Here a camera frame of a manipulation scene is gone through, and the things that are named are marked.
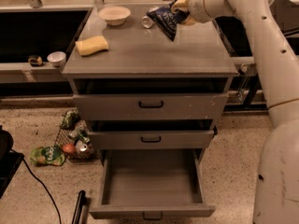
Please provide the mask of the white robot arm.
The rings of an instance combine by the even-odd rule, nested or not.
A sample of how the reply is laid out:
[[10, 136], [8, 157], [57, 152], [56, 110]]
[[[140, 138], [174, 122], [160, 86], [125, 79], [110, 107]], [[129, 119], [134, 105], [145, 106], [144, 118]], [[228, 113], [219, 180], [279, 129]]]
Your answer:
[[299, 60], [269, 8], [274, 0], [177, 0], [174, 11], [198, 22], [238, 18], [268, 107], [273, 131], [263, 145], [253, 224], [299, 224]]

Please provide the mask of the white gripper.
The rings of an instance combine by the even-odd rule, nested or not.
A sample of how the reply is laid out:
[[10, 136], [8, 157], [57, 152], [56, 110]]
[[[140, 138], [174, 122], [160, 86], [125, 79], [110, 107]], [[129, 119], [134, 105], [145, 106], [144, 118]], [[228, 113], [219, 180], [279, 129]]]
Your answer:
[[191, 26], [196, 24], [196, 22], [206, 23], [213, 21], [213, 18], [207, 12], [206, 0], [177, 0], [171, 6], [171, 11], [190, 12], [191, 16], [182, 21], [181, 25]]

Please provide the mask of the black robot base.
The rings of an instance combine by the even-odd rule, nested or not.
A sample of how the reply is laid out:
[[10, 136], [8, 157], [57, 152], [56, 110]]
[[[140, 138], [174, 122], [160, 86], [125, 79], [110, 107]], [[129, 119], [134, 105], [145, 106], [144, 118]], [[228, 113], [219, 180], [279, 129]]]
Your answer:
[[13, 151], [12, 135], [0, 126], [0, 199], [17, 172], [24, 155]]

